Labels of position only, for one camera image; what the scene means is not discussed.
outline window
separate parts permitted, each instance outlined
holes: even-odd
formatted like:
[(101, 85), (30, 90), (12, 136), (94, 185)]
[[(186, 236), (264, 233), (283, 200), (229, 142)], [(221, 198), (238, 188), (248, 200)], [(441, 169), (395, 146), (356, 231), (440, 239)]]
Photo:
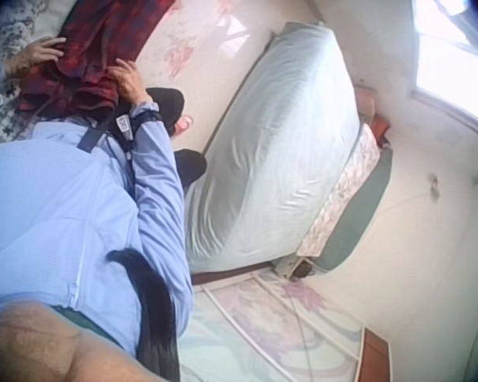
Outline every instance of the window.
[(472, 18), (467, 0), (413, 3), (418, 35), (414, 95), (478, 129), (478, 18)]

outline backpack strap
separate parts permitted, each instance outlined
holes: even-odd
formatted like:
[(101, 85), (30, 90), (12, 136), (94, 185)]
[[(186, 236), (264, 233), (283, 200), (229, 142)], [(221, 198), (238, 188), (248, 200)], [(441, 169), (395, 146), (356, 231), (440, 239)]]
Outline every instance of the backpack strap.
[[(143, 113), (140, 113), (133, 119), (131, 119), (131, 137), (134, 137), (136, 131), (145, 123), (150, 121), (161, 121), (161, 115), (157, 111), (145, 110)], [(124, 153), (128, 153), (133, 150), (134, 142), (131, 139), (127, 139), (124, 133), (120, 130), (117, 122), (114, 120), (114, 117), (108, 117), (103, 122), (98, 123), (96, 128), (89, 128), (85, 132), (83, 138), (78, 144), (78, 149), (83, 150), (87, 153), (91, 153), (96, 147), (97, 143), (103, 136), (106, 131), (110, 131), (113, 135), (113, 138), (119, 143), (120, 148)]]

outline hair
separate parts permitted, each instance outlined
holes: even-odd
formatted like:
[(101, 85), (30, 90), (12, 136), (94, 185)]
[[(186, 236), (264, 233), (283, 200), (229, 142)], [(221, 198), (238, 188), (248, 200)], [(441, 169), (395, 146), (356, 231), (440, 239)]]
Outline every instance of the hair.
[(134, 249), (112, 251), (107, 261), (121, 264), (142, 308), (136, 360), (169, 381), (180, 381), (175, 308), (165, 280)]

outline red plaid fabric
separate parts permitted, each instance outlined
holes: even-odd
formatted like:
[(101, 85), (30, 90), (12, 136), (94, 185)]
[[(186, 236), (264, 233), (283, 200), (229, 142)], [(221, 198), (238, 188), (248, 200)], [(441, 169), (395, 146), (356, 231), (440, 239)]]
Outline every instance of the red plaid fabric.
[(174, 0), (80, 0), (66, 20), (58, 63), (35, 68), (22, 81), (21, 111), (49, 118), (89, 116), (102, 121), (119, 100), (106, 68), (136, 60)]

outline hand on fabric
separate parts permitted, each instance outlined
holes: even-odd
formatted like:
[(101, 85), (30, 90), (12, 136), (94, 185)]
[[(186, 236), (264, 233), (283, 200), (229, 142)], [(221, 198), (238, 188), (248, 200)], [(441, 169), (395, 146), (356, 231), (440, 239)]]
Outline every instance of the hand on fabric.
[(66, 40), (65, 37), (44, 37), (27, 45), (20, 53), (15, 54), (3, 63), (6, 76), (8, 78), (19, 78), (27, 74), (36, 65), (48, 61), (57, 62), (60, 57), (64, 56), (64, 53), (52, 47), (62, 44)]
[(152, 102), (152, 98), (147, 94), (142, 77), (133, 61), (124, 61), (116, 59), (118, 66), (111, 66), (108, 71), (119, 83), (120, 95), (132, 105), (138, 105), (142, 102)]

